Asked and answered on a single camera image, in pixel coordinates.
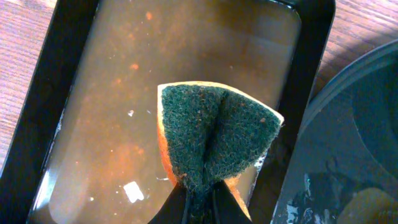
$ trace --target wooden table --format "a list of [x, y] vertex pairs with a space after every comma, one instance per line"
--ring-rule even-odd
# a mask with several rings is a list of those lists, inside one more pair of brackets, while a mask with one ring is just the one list
[[[56, 0], [0, 0], [0, 167], [55, 3]], [[335, 20], [315, 93], [353, 60], [394, 39], [398, 39], [398, 0], [336, 0]]]

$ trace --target wood grain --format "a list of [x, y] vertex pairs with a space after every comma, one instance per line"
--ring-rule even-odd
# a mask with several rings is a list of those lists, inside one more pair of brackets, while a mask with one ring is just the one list
[[[0, 167], [56, 0], [0, 0]], [[315, 93], [370, 50], [398, 39], [398, 0], [336, 0]]]

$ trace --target black tongs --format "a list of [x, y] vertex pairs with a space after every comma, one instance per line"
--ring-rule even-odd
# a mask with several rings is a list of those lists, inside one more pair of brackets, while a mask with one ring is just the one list
[[[224, 181], [214, 185], [208, 200], [211, 205], [211, 215], [213, 223], [216, 224], [251, 224], [252, 222], [245, 216], [235, 198], [229, 191]], [[190, 195], [186, 188], [176, 185], [167, 198], [163, 207], [149, 224], [158, 223], [190, 223]]]

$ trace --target rectangular tray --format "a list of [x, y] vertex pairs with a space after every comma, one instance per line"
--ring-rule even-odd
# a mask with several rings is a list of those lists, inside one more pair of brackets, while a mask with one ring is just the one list
[[[58, 0], [0, 178], [1, 203], [9, 205], [0, 210], [0, 220], [4, 223], [26, 222], [51, 155], [57, 125], [72, 89], [98, 2]], [[331, 27], [335, 3], [334, 0], [279, 3], [294, 9], [301, 20], [297, 46], [277, 109], [285, 117], [277, 145], [291, 152]], [[263, 181], [260, 173], [257, 184]], [[260, 198], [252, 198], [251, 204], [258, 203], [255, 201]]]

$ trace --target brown liquid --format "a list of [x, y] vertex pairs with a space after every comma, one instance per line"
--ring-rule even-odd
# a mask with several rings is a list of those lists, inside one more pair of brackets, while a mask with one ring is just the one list
[[[157, 85], [220, 82], [275, 108], [299, 29], [296, 13], [273, 2], [102, 1], [31, 220], [147, 223], [172, 190]], [[256, 175], [250, 167], [239, 181], [246, 201]], [[142, 192], [134, 203], [131, 182]]]

